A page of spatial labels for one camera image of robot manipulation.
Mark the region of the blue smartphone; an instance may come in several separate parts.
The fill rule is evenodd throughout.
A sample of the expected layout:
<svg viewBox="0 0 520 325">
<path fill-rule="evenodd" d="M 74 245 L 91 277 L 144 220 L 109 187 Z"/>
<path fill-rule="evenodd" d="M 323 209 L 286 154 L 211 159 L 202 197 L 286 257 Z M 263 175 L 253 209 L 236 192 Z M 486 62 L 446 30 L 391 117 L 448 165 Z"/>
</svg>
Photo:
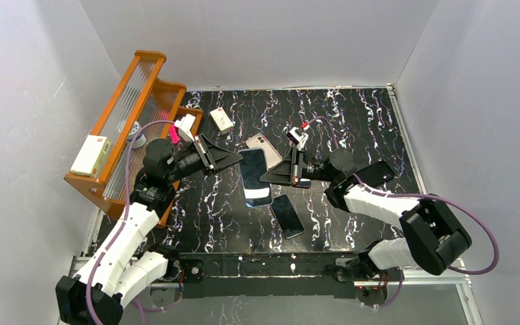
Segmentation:
<svg viewBox="0 0 520 325">
<path fill-rule="evenodd" d="M 244 202 L 248 208 L 272 203 L 271 186 L 260 180 L 267 172 L 265 152 L 261 148 L 249 148 L 238 152 L 242 156 L 239 169 L 244 190 Z"/>
</svg>

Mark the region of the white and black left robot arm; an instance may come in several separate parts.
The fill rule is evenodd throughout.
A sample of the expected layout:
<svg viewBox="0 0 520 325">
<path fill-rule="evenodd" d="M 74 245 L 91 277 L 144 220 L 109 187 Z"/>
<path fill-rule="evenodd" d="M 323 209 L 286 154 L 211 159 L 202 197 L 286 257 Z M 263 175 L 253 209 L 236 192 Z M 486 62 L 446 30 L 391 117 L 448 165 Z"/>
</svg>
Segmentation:
<svg viewBox="0 0 520 325">
<path fill-rule="evenodd" d="M 66 324 L 119 324 L 126 306 L 153 281 L 166 275 L 177 258 L 170 246 L 157 244 L 135 263 L 137 247 L 156 227 L 176 195 L 174 183 L 199 171 L 223 171 L 243 159 L 197 135 L 179 151 L 169 139 L 148 143 L 143 167 L 123 214 L 95 254 L 72 277 L 56 284 L 60 319 Z"/>
</svg>

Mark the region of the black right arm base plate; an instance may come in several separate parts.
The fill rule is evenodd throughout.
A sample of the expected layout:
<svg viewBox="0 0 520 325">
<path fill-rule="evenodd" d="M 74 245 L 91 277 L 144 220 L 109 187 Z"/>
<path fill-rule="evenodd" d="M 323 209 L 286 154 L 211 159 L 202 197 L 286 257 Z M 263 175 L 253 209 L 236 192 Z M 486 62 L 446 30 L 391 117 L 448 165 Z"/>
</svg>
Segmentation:
<svg viewBox="0 0 520 325">
<path fill-rule="evenodd" d="M 371 262 L 358 258 L 338 258 L 326 269 L 338 282 L 351 282 L 355 286 L 355 296 L 360 304 L 374 309 L 394 302 L 405 279 L 401 269 L 374 269 Z"/>
</svg>

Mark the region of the dark smartphone with light rim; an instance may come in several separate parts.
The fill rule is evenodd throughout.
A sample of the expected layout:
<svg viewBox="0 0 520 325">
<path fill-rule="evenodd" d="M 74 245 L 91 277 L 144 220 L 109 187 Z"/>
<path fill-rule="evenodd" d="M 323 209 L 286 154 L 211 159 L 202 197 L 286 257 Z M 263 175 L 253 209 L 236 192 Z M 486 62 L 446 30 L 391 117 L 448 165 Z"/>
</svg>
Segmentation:
<svg viewBox="0 0 520 325">
<path fill-rule="evenodd" d="M 305 231 L 305 228 L 287 195 L 284 194 L 275 197 L 270 209 L 274 214 L 285 239 L 294 238 Z"/>
</svg>

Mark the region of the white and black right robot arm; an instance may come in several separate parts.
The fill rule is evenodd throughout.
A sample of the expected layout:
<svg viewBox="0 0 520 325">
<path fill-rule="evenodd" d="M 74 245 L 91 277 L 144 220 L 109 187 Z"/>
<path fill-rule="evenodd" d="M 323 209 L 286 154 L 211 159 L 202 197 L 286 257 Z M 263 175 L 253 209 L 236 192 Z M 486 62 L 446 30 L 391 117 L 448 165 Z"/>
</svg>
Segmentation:
<svg viewBox="0 0 520 325">
<path fill-rule="evenodd" d="M 396 225 L 402 238 L 379 240 L 359 255 L 367 274 L 394 267 L 419 267 L 440 275 L 472 245 L 461 222 L 439 197 L 413 198 L 382 194 L 376 186 L 393 176 L 384 162 L 358 169 L 350 151 L 334 150 L 323 162 L 311 162 L 291 148 L 286 158 L 259 179 L 280 186 L 304 188 L 307 181 L 326 181 L 329 203 L 348 213 L 359 213 Z"/>
</svg>

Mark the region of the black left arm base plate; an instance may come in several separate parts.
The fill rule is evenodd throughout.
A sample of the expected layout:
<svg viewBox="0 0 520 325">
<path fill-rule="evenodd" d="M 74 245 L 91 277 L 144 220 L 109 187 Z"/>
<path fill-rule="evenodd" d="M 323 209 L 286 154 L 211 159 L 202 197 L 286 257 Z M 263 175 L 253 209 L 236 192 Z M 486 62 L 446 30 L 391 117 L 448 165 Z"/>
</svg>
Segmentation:
<svg viewBox="0 0 520 325">
<path fill-rule="evenodd" d="M 203 263 L 199 259 L 170 262 L 167 272 L 150 285 L 150 300 L 156 308 L 170 308 L 202 284 Z"/>
</svg>

